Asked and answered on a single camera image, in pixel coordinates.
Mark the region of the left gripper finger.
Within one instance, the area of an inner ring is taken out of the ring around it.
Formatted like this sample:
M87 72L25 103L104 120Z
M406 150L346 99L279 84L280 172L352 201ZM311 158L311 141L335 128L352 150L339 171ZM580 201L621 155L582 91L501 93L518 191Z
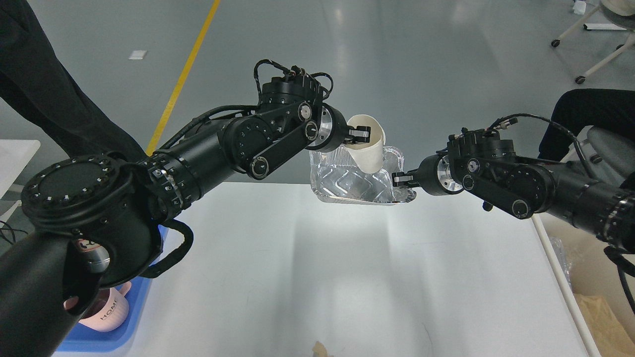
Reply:
M370 126L348 126L346 133L346 144L367 144L371 140Z

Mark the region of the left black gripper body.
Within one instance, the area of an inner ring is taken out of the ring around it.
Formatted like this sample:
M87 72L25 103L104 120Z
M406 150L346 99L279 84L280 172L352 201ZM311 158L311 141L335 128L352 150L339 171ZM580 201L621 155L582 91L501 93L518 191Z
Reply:
M343 114L330 105L323 105L320 114L319 130L315 141L310 144L310 150L331 152L345 141L348 126Z

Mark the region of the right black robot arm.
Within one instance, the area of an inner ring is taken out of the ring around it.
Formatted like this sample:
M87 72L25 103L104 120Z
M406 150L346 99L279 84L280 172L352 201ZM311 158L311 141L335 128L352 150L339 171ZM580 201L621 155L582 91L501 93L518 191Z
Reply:
M483 200L487 212L497 207L517 219L549 213L607 244L606 257L615 264L630 307L634 297L627 276L634 265L634 192L600 181L578 140L574 149L582 172L570 163L518 156L512 140L500 131L525 118L504 116L487 128L449 136L446 148L425 158L415 170L391 174L394 187L421 187L433 196L467 191Z

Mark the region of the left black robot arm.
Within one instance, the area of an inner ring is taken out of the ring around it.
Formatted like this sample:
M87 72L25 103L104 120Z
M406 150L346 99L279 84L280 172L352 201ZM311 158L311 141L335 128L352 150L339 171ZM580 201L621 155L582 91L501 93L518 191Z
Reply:
M109 152L52 164L26 183L34 232L1 256L1 355L50 356L101 289L156 278L184 258L193 232L176 217L235 173L265 177L299 152L367 144L303 68L254 66L258 104L191 120L145 160Z

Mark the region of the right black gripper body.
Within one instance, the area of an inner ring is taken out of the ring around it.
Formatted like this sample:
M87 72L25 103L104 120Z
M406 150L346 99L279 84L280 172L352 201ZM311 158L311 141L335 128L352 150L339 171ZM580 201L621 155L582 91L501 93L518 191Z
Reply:
M463 186L451 176L447 154L426 157L417 169L417 183L432 196L449 196L463 192Z

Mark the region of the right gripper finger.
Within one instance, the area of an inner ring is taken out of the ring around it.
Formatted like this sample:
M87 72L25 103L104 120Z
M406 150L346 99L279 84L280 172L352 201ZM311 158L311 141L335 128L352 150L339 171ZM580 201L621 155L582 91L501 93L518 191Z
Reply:
M415 177L415 171L392 173L392 187L420 187L419 181Z

